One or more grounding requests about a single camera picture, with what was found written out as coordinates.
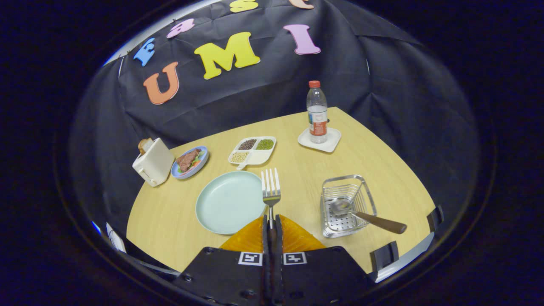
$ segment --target plate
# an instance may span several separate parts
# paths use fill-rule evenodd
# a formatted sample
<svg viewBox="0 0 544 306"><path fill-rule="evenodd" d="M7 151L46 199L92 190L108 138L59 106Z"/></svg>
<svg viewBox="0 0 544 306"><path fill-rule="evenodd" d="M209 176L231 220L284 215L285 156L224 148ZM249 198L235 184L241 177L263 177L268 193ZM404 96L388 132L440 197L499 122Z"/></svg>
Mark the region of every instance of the plate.
<svg viewBox="0 0 544 306"><path fill-rule="evenodd" d="M181 157L181 156L183 156L183 155L185 155L185 154L187 154L189 152L192 152L194 149L200 149L198 164L193 165L192 167L190 167L184 173L180 173L179 172L180 167L176 163L176 161L174 160L174 164L172 165L172 168L170 169L170 174L172 174L173 177L175 177L175 178L177 178L179 180L190 178L191 176L195 175L202 167L204 167L204 164L206 164L206 162L208 161L208 157L209 157L208 148L205 147L205 146L197 146L195 148L187 150L185 153L183 153L179 157Z"/></svg>
<svg viewBox="0 0 544 306"><path fill-rule="evenodd" d="M264 211L261 178L247 171L218 176L200 192L196 218L207 230L232 235Z"/></svg>
<svg viewBox="0 0 544 306"><path fill-rule="evenodd" d="M253 147L249 150L238 150L240 148L240 145L244 143L246 140L255 139L255 143L253 144ZM257 150L257 146L259 145L259 142L264 139L270 139L274 143L272 144L272 148L269 150ZM237 164L236 170L242 170L247 166L250 165L258 165L258 164L264 164L270 158L270 155L274 151L274 148L276 147L276 137L274 136L258 136L258 137L247 137L238 142L238 144L234 147L230 155L228 156L228 162L231 164ZM232 156L235 153L248 153L248 155L245 157L244 161L242 162L233 162Z"/></svg>
<svg viewBox="0 0 544 306"><path fill-rule="evenodd" d="M335 128L327 127L327 141L324 143L313 143L310 140L310 128L307 128L300 134L299 143L308 148L317 149L325 152L333 152L336 149L336 145L340 141L342 133Z"/></svg>

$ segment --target steak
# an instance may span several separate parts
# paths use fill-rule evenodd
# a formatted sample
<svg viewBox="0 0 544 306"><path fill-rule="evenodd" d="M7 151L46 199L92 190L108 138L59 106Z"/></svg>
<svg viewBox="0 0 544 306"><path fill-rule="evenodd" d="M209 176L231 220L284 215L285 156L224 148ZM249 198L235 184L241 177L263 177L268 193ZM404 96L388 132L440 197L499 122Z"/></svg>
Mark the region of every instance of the steak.
<svg viewBox="0 0 544 306"><path fill-rule="evenodd" d="M176 159L176 163L180 167L180 171L183 173L191 167L191 164L193 163L193 160L195 160L195 157L200 153L200 149L194 149L193 151L182 155Z"/></svg>

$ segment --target wooden table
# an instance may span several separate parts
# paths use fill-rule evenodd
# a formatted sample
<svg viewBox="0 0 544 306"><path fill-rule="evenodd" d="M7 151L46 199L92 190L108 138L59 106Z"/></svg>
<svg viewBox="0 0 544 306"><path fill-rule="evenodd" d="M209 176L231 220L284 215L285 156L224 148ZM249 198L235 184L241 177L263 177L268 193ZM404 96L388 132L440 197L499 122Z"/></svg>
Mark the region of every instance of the wooden table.
<svg viewBox="0 0 544 306"><path fill-rule="evenodd" d="M275 136L276 148L270 159L245 168L259 177L263 169L278 169L282 198L274 206L274 214L297 222L327 247L344 247L367 273L372 271L370 252L396 241L402 256L423 240L430 232L426 216L435 205L401 158L369 129L336 107L329 108L329 126L342 133L336 150L325 153L306 148L297 138L307 128L307 118L306 112L278 117L171 149L177 157L190 148L205 145L210 157L196 175L186 180L170 176L158 187L144 183L131 210L127 238L178 271L183 271L203 247L219 247L229 236L214 234L198 223L195 203L200 191L215 177L236 169L227 158L241 139ZM319 208L322 183L350 174L365 178L378 216L407 224L402 235L368 225L349 236L323 236Z"/></svg>

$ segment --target metal basket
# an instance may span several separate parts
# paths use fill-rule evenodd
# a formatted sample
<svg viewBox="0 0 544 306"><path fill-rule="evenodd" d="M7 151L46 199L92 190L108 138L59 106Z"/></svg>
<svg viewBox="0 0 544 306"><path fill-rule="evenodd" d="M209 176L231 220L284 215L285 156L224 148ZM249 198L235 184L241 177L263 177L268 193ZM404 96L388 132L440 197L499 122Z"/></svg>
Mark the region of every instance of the metal basket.
<svg viewBox="0 0 544 306"><path fill-rule="evenodd" d="M332 187L326 187L330 182L344 180L360 180L360 184L346 184ZM364 186L366 193L361 192L361 187ZM321 225L323 236L328 238L341 237L351 235L362 228L368 222L353 216L350 213L335 215L330 209L330 204L334 201L348 201L350 210L362 211L371 215L377 215L374 200L370 194L370 190L363 177L357 174L340 176L338 178L327 179L323 182L323 191L321 193ZM367 207L366 202L370 202L370 207Z"/></svg>

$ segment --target silver fork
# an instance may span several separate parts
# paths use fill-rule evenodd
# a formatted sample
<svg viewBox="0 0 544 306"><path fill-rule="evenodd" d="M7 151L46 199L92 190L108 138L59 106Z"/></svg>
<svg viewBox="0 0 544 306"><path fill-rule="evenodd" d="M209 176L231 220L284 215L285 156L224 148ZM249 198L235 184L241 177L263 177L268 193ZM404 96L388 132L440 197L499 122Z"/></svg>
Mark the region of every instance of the silver fork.
<svg viewBox="0 0 544 306"><path fill-rule="evenodd" d="M270 170L270 183L268 180L268 170ZM264 184L264 173L261 171L261 183L263 186L263 202L268 205L268 221L270 223L270 228L273 229L272 220L274 219L274 205L278 203L281 199L280 192L280 179L277 175L277 169L274 168L274 175L272 174L272 169L266 169L266 185Z"/></svg>

